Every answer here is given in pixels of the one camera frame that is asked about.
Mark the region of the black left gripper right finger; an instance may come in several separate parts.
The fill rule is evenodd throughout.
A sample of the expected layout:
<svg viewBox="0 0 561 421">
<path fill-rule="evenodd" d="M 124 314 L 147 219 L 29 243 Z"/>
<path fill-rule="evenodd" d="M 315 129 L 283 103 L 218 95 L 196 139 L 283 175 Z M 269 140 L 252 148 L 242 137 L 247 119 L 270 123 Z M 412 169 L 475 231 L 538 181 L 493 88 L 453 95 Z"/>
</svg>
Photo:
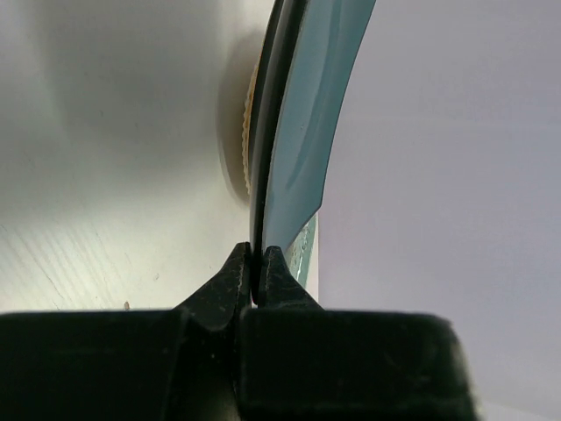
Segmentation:
<svg viewBox="0 0 561 421">
<path fill-rule="evenodd" d="M 257 306 L 260 309 L 275 310 L 322 309 L 291 275 L 284 255 L 278 246 L 268 247 L 262 257 Z"/>
</svg>

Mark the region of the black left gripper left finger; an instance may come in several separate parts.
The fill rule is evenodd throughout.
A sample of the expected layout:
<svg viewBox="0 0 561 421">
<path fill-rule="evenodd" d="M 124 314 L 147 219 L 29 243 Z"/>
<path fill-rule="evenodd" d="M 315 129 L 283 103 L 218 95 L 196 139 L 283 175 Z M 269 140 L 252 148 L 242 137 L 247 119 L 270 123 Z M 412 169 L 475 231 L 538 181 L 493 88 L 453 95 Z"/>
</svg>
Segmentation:
<svg viewBox="0 0 561 421">
<path fill-rule="evenodd" d="M 250 245 L 236 244 L 220 270 L 177 308 L 205 330 L 224 330 L 250 303 L 250 267 Z"/>
</svg>

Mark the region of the dark teal square plate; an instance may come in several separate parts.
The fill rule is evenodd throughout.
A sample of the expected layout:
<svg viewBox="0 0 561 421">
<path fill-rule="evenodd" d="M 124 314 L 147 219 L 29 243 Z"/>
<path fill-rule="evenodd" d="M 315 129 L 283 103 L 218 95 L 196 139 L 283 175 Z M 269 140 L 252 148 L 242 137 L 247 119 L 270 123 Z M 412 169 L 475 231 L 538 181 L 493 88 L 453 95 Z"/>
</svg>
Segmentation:
<svg viewBox="0 0 561 421">
<path fill-rule="evenodd" d="M 252 300 L 262 257 L 285 253 L 319 211 L 344 95 L 371 1 L 277 1 L 258 63 L 251 127 Z"/>
</svg>

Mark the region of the light teal rectangular plate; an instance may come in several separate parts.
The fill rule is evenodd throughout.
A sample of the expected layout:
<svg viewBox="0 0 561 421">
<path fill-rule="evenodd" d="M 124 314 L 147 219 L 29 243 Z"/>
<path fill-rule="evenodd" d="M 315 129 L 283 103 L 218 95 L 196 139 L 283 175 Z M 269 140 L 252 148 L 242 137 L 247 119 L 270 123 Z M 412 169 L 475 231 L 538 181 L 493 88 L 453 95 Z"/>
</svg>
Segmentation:
<svg viewBox="0 0 561 421">
<path fill-rule="evenodd" d="M 285 253 L 290 274 L 304 288 L 307 287 L 309 268 L 316 238 L 317 215 L 315 214 L 299 231 Z"/>
</svg>

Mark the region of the orange woven round plate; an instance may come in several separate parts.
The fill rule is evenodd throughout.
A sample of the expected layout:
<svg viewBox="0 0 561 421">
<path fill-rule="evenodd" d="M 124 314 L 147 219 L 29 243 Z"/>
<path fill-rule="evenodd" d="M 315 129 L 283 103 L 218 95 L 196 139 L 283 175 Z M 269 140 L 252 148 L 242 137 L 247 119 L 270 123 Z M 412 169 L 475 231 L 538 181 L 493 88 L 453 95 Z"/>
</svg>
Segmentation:
<svg viewBox="0 0 561 421">
<path fill-rule="evenodd" d="M 259 72 L 259 63 L 257 62 L 253 68 L 250 83 L 245 96 L 245 102 L 244 102 L 245 109 L 243 113 L 244 120 L 242 123 L 242 163 L 243 163 L 245 187 L 248 195 L 251 194 L 251 159 L 250 159 L 250 151 L 249 151 L 250 127 L 251 127 L 252 104 L 253 104 L 258 72 Z"/>
</svg>

